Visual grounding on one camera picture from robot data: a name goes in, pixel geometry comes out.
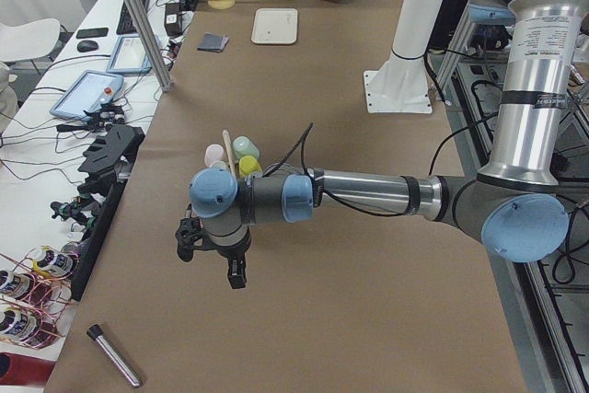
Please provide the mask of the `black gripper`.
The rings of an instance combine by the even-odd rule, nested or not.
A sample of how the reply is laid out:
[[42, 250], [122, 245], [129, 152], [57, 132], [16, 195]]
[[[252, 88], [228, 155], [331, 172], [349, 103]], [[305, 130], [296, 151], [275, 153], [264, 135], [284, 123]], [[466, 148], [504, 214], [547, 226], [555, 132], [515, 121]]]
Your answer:
[[251, 244], [248, 226], [241, 226], [228, 236], [215, 236], [206, 231], [202, 241], [209, 249], [216, 250], [228, 261], [227, 279], [232, 289], [243, 289], [247, 285], [246, 253]]

